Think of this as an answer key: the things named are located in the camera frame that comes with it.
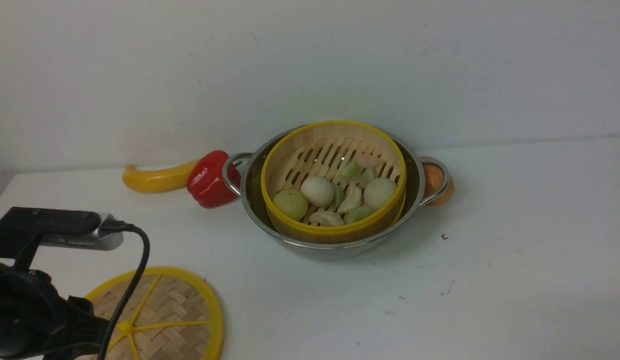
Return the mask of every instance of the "black cable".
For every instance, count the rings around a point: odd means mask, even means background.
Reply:
[[[135,225],[132,225],[132,224],[124,223],[123,221],[116,220],[116,221],[107,221],[106,223],[104,223],[103,229],[111,233],[112,232],[121,233],[124,231],[136,233],[137,235],[141,237],[141,240],[143,240],[143,255],[141,256],[141,262],[139,262],[139,266],[138,268],[136,268],[136,272],[134,273],[134,276],[132,276],[132,280],[130,281],[130,284],[127,286],[127,289],[125,290],[125,293],[123,294],[123,297],[119,301],[118,305],[116,306],[116,309],[114,310],[114,313],[112,314],[112,317],[110,318],[108,329],[106,330],[105,337],[103,337],[103,342],[101,342],[101,349],[99,349],[99,355],[97,356],[97,360],[105,359],[106,353],[108,353],[108,346],[109,346],[110,339],[112,338],[112,333],[114,332],[114,329],[116,328],[116,323],[118,322],[118,319],[121,317],[121,314],[123,314],[123,310],[125,309],[125,306],[127,305],[127,301],[129,301],[130,298],[132,297],[132,294],[134,293],[134,290],[136,289],[136,285],[139,284],[139,281],[141,280],[141,276],[143,276],[143,272],[145,271],[145,266],[148,263],[148,258],[150,257],[150,239],[148,235],[145,233],[145,231],[141,230],[139,227],[136,227]]]

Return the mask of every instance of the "bamboo steamer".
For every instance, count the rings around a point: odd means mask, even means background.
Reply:
[[[111,316],[133,275],[117,276],[86,296],[95,315]],[[145,269],[116,325],[106,360],[218,360],[222,350],[223,315],[214,291],[193,273],[156,267]]]
[[[290,219],[275,207],[273,198],[278,192],[298,191],[308,176],[323,176],[347,191],[349,184],[339,183],[335,176],[355,153],[382,159],[383,164],[374,169],[376,177],[386,177],[397,184],[395,194],[377,212],[353,224],[322,227],[310,223],[310,215],[318,210],[333,211],[333,204],[320,209],[310,205],[300,221]],[[261,173],[261,191],[269,217],[281,234],[314,244],[343,244],[376,235],[399,220],[405,201],[405,173],[403,155],[387,134],[359,122],[327,121],[300,127],[272,148]]]

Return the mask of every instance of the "stainless steel pot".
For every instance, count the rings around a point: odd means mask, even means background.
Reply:
[[[290,239],[289,237],[276,232],[274,226],[272,225],[268,216],[268,211],[266,210],[263,193],[261,192],[260,179],[263,162],[268,156],[269,151],[280,141],[280,139],[282,139],[282,137],[287,135],[292,130],[288,130],[277,135],[276,137],[273,137],[254,153],[241,152],[232,155],[225,162],[225,166],[223,166],[223,182],[225,182],[225,185],[227,185],[232,192],[241,198],[241,203],[243,203],[245,211],[250,216],[250,219],[257,224],[257,226],[268,233],[272,239],[275,239],[297,253],[319,258],[342,258],[344,256],[358,255],[365,251],[369,251],[388,239],[388,237],[395,230],[397,230],[397,228],[400,228],[410,218],[410,216],[414,214],[417,208],[423,207],[424,205],[440,198],[440,196],[442,196],[447,190],[450,176],[447,169],[443,164],[441,164],[441,162],[429,157],[416,157],[412,151],[398,141],[396,137],[392,136],[403,153],[403,157],[406,162],[406,174],[408,176],[406,183],[405,205],[399,221],[392,227],[379,234],[350,243],[315,244]],[[230,181],[230,178],[228,177],[228,169],[230,168],[230,164],[234,164],[239,160],[244,161],[247,159],[247,164],[245,164],[246,170],[243,171],[243,175],[241,176],[241,187],[239,188]],[[444,175],[441,189],[427,198],[423,198],[425,174],[422,164],[432,164],[437,166],[441,169]]]

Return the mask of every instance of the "pot handle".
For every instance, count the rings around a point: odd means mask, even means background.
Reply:
[[[221,176],[223,177],[223,182],[225,186],[228,187],[236,196],[241,196],[241,189],[238,186],[234,185],[230,181],[230,176],[228,175],[228,171],[230,170],[230,165],[234,164],[239,159],[249,159],[252,157],[252,153],[250,152],[240,152],[230,155],[227,160],[225,160],[225,164],[223,164],[223,170],[221,171]]]
[[[434,194],[431,194],[430,196],[428,196],[427,198],[424,198],[421,201],[421,203],[419,204],[419,207],[423,207],[424,205],[427,205],[433,202],[434,200],[440,198],[443,194],[445,194],[447,187],[450,185],[450,173],[447,171],[447,168],[442,162],[438,161],[437,159],[433,157],[422,156],[419,159],[423,164],[431,164],[432,166],[438,167],[439,169],[441,169],[441,173],[443,173],[443,183],[441,184],[441,188],[438,189],[438,191],[436,191]]]

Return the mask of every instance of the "yellow lid rim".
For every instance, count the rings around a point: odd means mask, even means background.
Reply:
[[[379,210],[377,210],[376,212],[374,212],[374,214],[368,216],[366,219],[363,219],[361,221],[357,221],[356,223],[351,223],[348,225],[342,225],[342,226],[334,226],[334,227],[317,227],[317,226],[312,226],[312,225],[307,225],[305,223],[301,223],[299,221],[296,221],[290,217],[287,217],[287,215],[283,214],[272,202],[272,200],[270,199],[270,196],[268,194],[268,190],[266,187],[266,171],[265,169],[268,167],[269,161],[272,157],[272,154],[276,152],[276,150],[278,150],[278,148],[280,148],[280,146],[282,146],[285,141],[287,139],[289,139],[290,137],[300,133],[300,132],[304,132],[305,130],[308,129],[312,129],[312,128],[316,128],[322,125],[353,125],[353,126],[359,126],[361,128],[365,128],[367,130],[371,130],[372,132],[377,133],[378,135],[380,135],[381,137],[383,137],[384,139],[386,139],[390,145],[392,146],[392,148],[399,154],[399,158],[401,159],[401,173],[403,174],[403,176],[401,176],[399,178],[399,183],[397,184],[397,189],[394,192],[392,198],[390,198],[390,201],[388,201],[383,207],[381,207]],[[315,236],[327,236],[327,237],[339,237],[344,236],[344,235],[350,235],[353,234],[355,232],[358,232],[360,230],[363,230],[367,227],[369,227],[371,224],[376,223],[377,221],[380,221],[381,218],[383,218],[386,214],[388,214],[388,212],[390,212],[390,210],[392,209],[392,207],[394,205],[396,205],[397,201],[399,201],[401,199],[401,196],[404,192],[405,189],[405,183],[406,183],[406,166],[405,166],[405,159],[403,158],[403,154],[401,153],[401,150],[399,149],[399,146],[396,145],[396,143],[394,142],[394,140],[388,136],[388,134],[384,133],[382,130],[377,129],[374,126],[371,125],[367,125],[367,124],[363,124],[357,121],[348,121],[348,120],[341,120],[341,121],[321,121],[321,122],[317,122],[317,123],[312,123],[310,125],[306,125],[303,127],[300,127],[296,130],[294,130],[293,132],[287,134],[285,137],[283,137],[282,139],[280,139],[280,141],[272,148],[272,150],[270,150],[270,152],[268,153],[268,156],[266,157],[266,160],[263,163],[263,170],[261,171],[261,192],[264,194],[263,198],[266,202],[266,207],[268,208],[268,210],[271,212],[271,214],[273,214],[277,219],[280,219],[280,221],[282,221],[285,225],[291,227],[291,228],[295,228],[296,230],[302,231],[306,234],[309,235],[315,235]]]
[[[116,276],[115,278],[111,278],[110,280],[104,282],[103,284],[92,290],[89,294],[85,296],[85,298],[93,302],[96,300],[97,297],[99,297],[104,292],[110,290],[115,285],[118,285],[119,283],[127,280],[131,280],[135,273],[136,271],[131,271]],[[216,298],[214,290],[212,290],[199,276],[196,276],[189,271],[187,272],[179,268],[163,266],[151,267],[146,268],[143,272],[143,275],[172,276],[173,278],[175,277],[188,282],[200,292],[201,296],[205,299],[205,302],[207,303],[207,308],[210,314],[211,326],[210,339],[207,342],[207,348],[202,357],[202,360],[218,360],[221,357],[224,342],[223,313],[221,312],[221,306],[218,299]]]

